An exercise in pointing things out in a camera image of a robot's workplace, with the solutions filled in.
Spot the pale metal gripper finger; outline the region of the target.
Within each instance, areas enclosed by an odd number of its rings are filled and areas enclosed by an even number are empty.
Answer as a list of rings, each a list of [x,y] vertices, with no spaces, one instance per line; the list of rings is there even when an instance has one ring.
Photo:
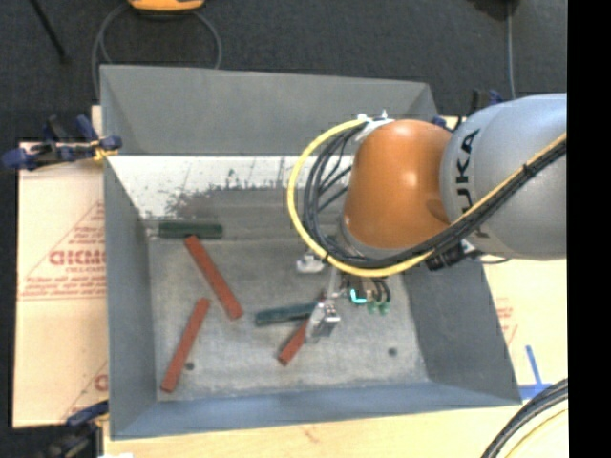
[[[317,302],[307,323],[307,340],[317,342],[327,336],[327,305],[324,302]]]
[[[335,326],[341,321],[336,308],[333,305],[325,306],[323,309],[323,317],[320,322],[320,335],[328,337],[333,332]]]

